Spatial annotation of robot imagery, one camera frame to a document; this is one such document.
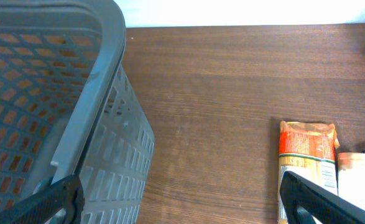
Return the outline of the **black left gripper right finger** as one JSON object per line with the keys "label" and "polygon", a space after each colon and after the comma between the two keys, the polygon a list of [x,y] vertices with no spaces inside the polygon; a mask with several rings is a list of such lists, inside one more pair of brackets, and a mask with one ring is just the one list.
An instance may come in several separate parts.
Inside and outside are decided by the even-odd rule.
{"label": "black left gripper right finger", "polygon": [[292,171],[284,173],[279,193],[289,224],[365,224],[365,210]]}

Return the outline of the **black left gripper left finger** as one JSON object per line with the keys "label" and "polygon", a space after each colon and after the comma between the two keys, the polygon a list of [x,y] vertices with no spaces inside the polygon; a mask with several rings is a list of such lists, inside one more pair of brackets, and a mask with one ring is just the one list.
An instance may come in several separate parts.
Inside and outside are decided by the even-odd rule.
{"label": "black left gripper left finger", "polygon": [[61,210],[61,223],[80,223],[84,206],[80,178],[72,174],[0,212],[0,223],[45,223]]}

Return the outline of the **orange spaghetti pack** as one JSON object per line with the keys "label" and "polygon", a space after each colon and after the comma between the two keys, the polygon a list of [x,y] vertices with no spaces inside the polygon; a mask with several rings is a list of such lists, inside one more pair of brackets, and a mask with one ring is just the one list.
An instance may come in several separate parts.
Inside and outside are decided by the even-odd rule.
{"label": "orange spaghetti pack", "polygon": [[278,184],[285,172],[292,171],[337,195],[339,146],[334,124],[281,121]]}

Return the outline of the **white refill pouch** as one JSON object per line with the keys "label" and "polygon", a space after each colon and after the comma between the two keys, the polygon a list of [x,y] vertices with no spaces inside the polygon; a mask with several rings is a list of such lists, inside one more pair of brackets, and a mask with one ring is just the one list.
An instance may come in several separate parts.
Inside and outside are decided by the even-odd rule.
{"label": "white refill pouch", "polygon": [[365,210],[365,153],[338,154],[338,195]]}

